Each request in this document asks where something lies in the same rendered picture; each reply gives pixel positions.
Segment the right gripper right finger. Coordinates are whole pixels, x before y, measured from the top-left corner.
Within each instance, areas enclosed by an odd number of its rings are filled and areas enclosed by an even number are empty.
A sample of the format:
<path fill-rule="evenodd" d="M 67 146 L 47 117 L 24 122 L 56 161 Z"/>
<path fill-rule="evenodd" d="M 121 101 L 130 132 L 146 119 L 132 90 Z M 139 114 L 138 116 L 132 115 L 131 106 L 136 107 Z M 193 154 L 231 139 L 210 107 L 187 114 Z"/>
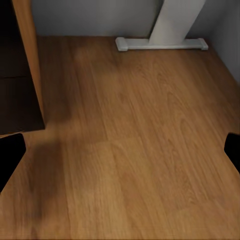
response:
<path fill-rule="evenodd" d="M 240 135 L 228 133 L 224 151 L 240 173 Z"/>

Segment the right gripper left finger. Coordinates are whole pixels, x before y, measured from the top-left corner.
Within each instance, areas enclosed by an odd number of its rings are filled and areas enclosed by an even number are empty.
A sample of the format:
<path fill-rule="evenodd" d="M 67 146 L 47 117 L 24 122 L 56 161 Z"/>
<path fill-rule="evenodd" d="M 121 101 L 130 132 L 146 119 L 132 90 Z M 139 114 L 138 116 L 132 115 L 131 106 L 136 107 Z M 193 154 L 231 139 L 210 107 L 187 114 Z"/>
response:
<path fill-rule="evenodd" d="M 22 133 L 0 138 L 0 194 L 25 153 Z"/>

